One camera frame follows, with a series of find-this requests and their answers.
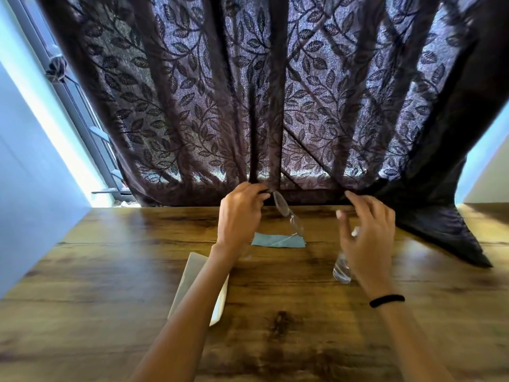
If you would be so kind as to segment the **person's left hand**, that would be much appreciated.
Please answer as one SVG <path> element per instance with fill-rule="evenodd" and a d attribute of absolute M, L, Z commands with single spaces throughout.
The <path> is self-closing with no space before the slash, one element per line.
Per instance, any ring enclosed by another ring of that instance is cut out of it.
<path fill-rule="evenodd" d="M 217 242 L 214 250 L 236 261 L 252 242 L 262 217 L 263 203 L 235 204 L 235 189 L 220 203 Z"/>

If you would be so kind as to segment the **person's right hand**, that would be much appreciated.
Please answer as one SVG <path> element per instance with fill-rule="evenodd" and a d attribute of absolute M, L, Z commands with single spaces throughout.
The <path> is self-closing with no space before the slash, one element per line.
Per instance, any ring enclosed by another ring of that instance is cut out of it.
<path fill-rule="evenodd" d="M 372 196 L 350 191 L 345 195 L 360 220 L 355 247 L 345 251 L 354 278 L 366 295 L 380 288 L 393 290 L 390 271 L 396 232 L 395 211 Z"/>

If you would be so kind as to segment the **clear-lens eyeglasses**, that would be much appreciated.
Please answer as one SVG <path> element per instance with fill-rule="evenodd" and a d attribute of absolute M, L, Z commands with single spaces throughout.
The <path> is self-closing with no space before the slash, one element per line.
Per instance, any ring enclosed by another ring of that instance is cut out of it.
<path fill-rule="evenodd" d="M 293 234 L 298 234 L 304 238 L 303 227 L 300 218 L 290 209 L 283 195 L 275 189 L 269 189 L 269 192 L 274 199 L 277 210 L 284 218 L 289 219 L 289 223 L 293 229 Z"/>

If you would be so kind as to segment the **person's left forearm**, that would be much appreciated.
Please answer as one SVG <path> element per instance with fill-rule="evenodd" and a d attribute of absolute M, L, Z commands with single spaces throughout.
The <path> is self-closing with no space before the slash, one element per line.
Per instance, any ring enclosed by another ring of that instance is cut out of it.
<path fill-rule="evenodd" d="M 193 382 L 213 309 L 242 244 L 217 242 L 129 382 Z"/>

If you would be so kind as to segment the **person's right forearm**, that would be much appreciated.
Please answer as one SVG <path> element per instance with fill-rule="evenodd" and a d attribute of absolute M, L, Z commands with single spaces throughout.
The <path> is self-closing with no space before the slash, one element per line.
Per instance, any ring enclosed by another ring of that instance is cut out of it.
<path fill-rule="evenodd" d="M 387 294 L 397 293 L 391 288 L 367 293 L 370 301 Z M 405 382 L 455 382 L 405 302 L 388 303 L 375 310 L 390 336 Z"/>

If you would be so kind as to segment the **clear plastic spray bottle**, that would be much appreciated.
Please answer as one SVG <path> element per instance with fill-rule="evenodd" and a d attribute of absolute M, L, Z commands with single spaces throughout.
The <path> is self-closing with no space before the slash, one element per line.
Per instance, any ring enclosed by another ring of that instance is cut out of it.
<path fill-rule="evenodd" d="M 351 284 L 354 279 L 354 274 L 350 268 L 347 256 L 341 248 L 334 264 L 332 272 L 334 278 L 341 284 Z"/>

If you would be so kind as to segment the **blue cleaning cloth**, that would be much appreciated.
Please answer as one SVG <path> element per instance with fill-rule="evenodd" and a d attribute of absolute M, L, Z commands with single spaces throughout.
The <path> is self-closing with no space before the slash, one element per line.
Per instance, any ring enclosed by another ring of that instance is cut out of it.
<path fill-rule="evenodd" d="M 300 249 L 306 247 L 304 238 L 298 234 L 286 235 L 268 235 L 255 233 L 251 245 L 263 246 L 267 248 L 291 248 Z"/>

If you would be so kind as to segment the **dark purple leaf-pattern curtain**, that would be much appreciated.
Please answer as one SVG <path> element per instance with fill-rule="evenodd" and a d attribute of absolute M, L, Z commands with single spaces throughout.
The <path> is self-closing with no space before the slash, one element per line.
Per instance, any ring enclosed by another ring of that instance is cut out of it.
<path fill-rule="evenodd" d="M 509 99 L 509 0 L 36 1 L 141 205 L 348 190 L 492 267 L 454 197 Z"/>

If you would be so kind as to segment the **grey metal window frame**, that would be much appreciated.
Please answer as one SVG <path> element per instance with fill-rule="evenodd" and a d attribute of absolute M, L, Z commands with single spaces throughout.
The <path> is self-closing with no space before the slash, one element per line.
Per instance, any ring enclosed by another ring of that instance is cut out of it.
<path fill-rule="evenodd" d="M 23 97 L 93 207 L 133 204 L 110 139 L 36 0 L 0 0 L 23 48 L 0 49 Z"/>

